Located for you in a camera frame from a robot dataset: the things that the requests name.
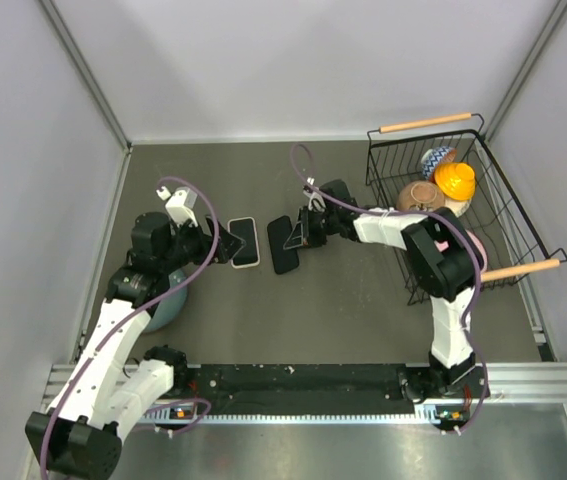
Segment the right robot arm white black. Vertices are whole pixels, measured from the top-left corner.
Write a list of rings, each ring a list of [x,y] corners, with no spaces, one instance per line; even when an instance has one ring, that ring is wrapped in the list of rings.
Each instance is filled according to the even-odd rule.
[[[484,265],[455,214],[446,207],[430,213],[362,208],[342,180],[320,187],[308,180],[304,191],[308,204],[299,209],[283,248],[318,248],[329,236],[338,235],[353,242],[403,250],[417,286],[428,295],[432,306],[430,384],[441,395],[455,394],[475,367],[471,312]]]

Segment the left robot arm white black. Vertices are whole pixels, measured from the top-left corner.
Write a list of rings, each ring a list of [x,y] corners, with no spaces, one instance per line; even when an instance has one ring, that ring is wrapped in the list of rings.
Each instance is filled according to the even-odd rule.
[[[149,324],[175,318],[173,298],[186,286],[175,272],[189,264],[228,263],[245,246],[212,217],[206,223],[206,229],[193,220],[178,224],[160,212],[136,218],[125,262],[108,282],[78,363],[47,410],[26,422],[42,478],[110,478],[125,440],[155,401],[189,387],[186,357],[170,347],[151,348],[125,383],[117,382]]]

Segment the black phone case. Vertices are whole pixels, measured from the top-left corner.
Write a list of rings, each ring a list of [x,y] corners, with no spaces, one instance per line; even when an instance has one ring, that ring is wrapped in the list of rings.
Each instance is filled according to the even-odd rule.
[[[292,234],[290,217],[283,215],[276,218],[267,225],[266,230],[274,272],[277,275],[283,275],[298,268],[300,262],[297,251],[284,248]]]

